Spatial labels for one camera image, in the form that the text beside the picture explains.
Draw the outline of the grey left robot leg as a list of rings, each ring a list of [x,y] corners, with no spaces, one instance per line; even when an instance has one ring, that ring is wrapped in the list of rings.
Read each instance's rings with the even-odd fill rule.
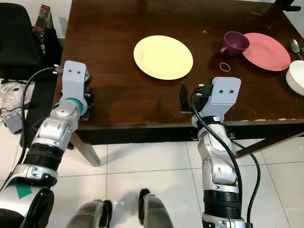
[[[69,220],[66,228],[109,228],[113,204],[95,199],[83,204]]]

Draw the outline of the dark wooden table brace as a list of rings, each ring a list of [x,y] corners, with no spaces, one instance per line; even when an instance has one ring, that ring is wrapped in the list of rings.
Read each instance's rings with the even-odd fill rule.
[[[241,158],[245,155],[251,155],[257,151],[270,148],[271,146],[284,143],[296,137],[304,135],[304,128],[294,128],[291,130],[283,131],[280,134],[273,135],[271,137],[265,138],[258,143],[252,144],[244,149],[233,152],[235,158]]]

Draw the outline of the black and red box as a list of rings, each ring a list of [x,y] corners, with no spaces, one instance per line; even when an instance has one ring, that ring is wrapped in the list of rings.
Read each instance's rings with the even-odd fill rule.
[[[54,26],[52,24],[52,14],[50,7],[44,4],[41,4],[38,17],[35,25],[32,28],[33,33],[39,39],[40,48],[45,50],[44,47],[44,35],[46,30],[52,29]]]

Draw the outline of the grey power adapter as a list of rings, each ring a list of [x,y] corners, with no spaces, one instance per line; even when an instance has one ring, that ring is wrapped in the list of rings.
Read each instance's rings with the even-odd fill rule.
[[[11,111],[3,116],[5,126],[12,134],[20,133],[24,128],[21,111]]]

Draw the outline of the purple mug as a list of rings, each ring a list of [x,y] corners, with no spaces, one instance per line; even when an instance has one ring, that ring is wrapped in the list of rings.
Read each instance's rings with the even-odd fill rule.
[[[241,55],[250,46],[249,39],[239,32],[226,32],[219,53],[228,58]]]

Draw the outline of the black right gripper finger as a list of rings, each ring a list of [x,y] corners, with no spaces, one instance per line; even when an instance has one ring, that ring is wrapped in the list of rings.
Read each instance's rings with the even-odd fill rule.
[[[187,85],[182,83],[180,87],[180,111],[181,112],[191,112],[191,106],[189,102],[189,92]]]

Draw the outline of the grey right robot leg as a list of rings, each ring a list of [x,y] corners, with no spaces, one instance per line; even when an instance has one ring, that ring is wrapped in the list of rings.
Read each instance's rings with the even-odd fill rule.
[[[163,202],[146,188],[139,194],[138,218],[143,228],[174,228]]]

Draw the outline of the metal spoon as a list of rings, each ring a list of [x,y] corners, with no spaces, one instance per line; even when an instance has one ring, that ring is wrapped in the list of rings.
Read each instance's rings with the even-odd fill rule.
[[[304,58],[300,54],[301,48],[300,48],[299,44],[297,43],[296,39],[291,40],[290,49],[292,52],[294,52],[298,56],[298,58],[300,58],[300,60],[304,61]]]

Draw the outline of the pink plate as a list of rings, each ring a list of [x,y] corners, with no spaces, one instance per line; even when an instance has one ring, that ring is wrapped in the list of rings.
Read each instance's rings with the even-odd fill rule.
[[[272,37],[263,33],[246,33],[249,48],[243,56],[250,63],[271,71],[285,70],[291,64],[291,57],[286,48]]]

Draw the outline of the wooden table leg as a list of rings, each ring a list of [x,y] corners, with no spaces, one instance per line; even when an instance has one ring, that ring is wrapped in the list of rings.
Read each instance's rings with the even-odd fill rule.
[[[70,142],[74,148],[77,149],[93,167],[100,167],[100,158],[94,151],[91,144],[84,142],[76,132],[72,133]]]

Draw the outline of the white bowl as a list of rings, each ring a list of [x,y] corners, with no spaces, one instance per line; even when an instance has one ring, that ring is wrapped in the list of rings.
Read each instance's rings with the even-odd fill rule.
[[[304,96],[304,60],[296,60],[289,65],[286,82],[295,93]]]

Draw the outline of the black office chair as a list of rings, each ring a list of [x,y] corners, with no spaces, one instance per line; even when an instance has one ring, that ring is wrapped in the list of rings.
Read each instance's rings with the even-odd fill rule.
[[[43,65],[47,47],[57,48],[61,45],[53,24],[53,28],[45,32],[43,52],[39,39],[32,31],[34,25],[22,5],[0,3],[0,77],[2,79],[28,80]]]

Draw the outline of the yellow plate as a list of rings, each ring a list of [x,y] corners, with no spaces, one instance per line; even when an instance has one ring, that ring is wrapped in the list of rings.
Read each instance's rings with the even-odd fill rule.
[[[148,76],[161,80],[185,77],[193,67],[189,48],[175,38],[154,35],[134,46],[134,62]]]

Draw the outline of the black floor mat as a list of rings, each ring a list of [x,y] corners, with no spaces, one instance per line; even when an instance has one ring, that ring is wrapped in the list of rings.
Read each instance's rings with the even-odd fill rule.
[[[47,47],[46,56],[43,58],[43,65],[38,70],[59,65],[63,52],[63,46],[57,48]],[[32,101],[34,107],[28,110],[26,118],[27,141],[30,143],[36,134],[41,121],[49,115],[52,109],[52,102],[55,95],[58,76],[51,70],[45,70],[34,77],[33,83],[29,88],[33,88]]]

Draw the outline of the grey robot leg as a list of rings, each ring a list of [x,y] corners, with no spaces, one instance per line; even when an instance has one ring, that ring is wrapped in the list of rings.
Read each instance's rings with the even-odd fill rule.
[[[146,188],[139,194],[138,218],[143,228],[174,228],[163,202]]]
[[[109,228],[113,204],[95,199],[83,204],[69,220],[66,228]]]

